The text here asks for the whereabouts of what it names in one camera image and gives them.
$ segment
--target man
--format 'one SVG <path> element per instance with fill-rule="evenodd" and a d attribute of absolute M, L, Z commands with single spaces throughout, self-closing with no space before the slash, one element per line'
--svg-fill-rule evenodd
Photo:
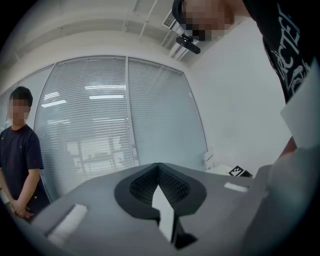
<path fill-rule="evenodd" d="M 11 211 L 27 220 L 50 203 L 40 180 L 44 166 L 39 139 L 26 124 L 32 102 L 29 89 L 16 88 L 9 98 L 12 126 L 0 134 L 0 185 Z"/>
<path fill-rule="evenodd" d="M 229 29 L 235 16 L 254 19 L 287 103 L 307 76 L 315 56 L 315 40 L 310 38 L 314 33 L 307 32 L 314 26 L 312 9 L 308 0 L 174 0 L 172 14 L 201 41 Z M 291 138 L 280 156 L 296 148 Z"/>

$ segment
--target black mesh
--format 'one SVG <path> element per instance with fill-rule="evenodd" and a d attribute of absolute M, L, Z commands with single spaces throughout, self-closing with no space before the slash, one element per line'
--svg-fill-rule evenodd
<path fill-rule="evenodd" d="M 158 174 L 157 167 L 155 167 L 132 182 L 130 192 L 136 199 L 152 205 L 152 199 L 157 186 Z"/>
<path fill-rule="evenodd" d="M 190 192 L 189 184 L 159 166 L 158 178 L 159 186 L 172 207 L 186 198 Z"/>

